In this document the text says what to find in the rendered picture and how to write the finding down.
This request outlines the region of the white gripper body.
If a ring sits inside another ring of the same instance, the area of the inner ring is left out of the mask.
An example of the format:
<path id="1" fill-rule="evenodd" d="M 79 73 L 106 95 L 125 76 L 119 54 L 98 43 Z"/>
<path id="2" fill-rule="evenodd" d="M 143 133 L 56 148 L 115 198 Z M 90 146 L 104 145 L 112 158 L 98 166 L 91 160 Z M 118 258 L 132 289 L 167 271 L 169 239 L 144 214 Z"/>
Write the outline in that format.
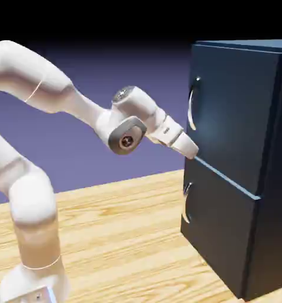
<path id="1" fill-rule="evenodd" d="M 195 158 L 199 150 L 195 142 L 185 132 L 180 133 L 171 145 L 171 149 L 181 153 L 187 159 Z"/>

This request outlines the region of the tall dark blue cabinet door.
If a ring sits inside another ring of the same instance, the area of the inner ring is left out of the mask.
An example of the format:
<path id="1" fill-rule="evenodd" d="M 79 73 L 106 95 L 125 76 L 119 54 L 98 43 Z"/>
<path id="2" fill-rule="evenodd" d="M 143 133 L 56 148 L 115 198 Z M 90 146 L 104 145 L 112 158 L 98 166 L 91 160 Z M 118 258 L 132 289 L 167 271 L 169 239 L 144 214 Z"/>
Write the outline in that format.
<path id="1" fill-rule="evenodd" d="M 199 158 L 259 196 L 282 82 L 282 51 L 195 44 L 190 135 Z"/>

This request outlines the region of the short dark blue cabinet door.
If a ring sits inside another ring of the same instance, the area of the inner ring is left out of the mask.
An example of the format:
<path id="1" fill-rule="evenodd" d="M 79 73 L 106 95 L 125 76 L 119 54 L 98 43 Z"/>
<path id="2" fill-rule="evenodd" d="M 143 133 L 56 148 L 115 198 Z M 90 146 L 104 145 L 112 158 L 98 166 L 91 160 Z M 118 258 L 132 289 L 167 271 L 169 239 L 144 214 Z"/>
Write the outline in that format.
<path id="1" fill-rule="evenodd" d="M 181 232 L 239 298 L 248 294 L 249 262 L 260 197 L 235 186 L 200 159 L 186 160 L 184 185 L 192 182 Z"/>

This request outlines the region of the dark blue cabinet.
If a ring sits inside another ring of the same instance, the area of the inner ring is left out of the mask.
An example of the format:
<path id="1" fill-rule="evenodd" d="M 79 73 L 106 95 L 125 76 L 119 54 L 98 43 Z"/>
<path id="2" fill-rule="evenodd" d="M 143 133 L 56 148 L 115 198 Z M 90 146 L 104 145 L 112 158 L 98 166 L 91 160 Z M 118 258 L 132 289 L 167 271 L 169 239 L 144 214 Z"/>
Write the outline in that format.
<path id="1" fill-rule="evenodd" d="M 282 51 L 282 40 L 197 41 L 193 45 L 199 43 Z M 196 159 L 200 159 L 198 154 L 193 160 Z M 213 169 L 206 162 L 201 162 Z M 250 300 L 282 288 L 282 82 L 271 132 L 267 169 L 258 197 L 261 199 L 257 206 L 247 287 L 252 297 Z"/>

